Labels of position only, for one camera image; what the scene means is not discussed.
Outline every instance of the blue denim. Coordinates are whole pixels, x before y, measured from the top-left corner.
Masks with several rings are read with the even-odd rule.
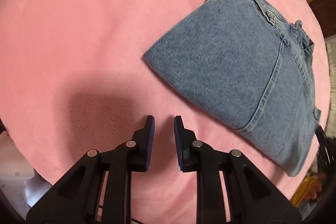
[[[265,0],[207,0],[143,58],[181,95],[296,176],[320,119],[313,49],[302,22],[289,24]]]

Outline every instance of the pink blanket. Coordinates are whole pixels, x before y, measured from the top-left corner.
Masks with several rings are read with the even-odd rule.
[[[173,117],[217,150],[241,150],[288,198],[318,149],[313,140],[301,173],[288,177],[225,125],[190,104],[141,57],[205,0],[0,0],[0,117],[19,150],[55,183],[87,150],[128,140],[154,115],[152,162],[135,173],[133,217],[146,223],[195,223],[196,175],[177,164]],[[315,42],[316,105],[324,127],[330,82],[320,26],[305,0],[267,0],[290,23],[303,21]]]

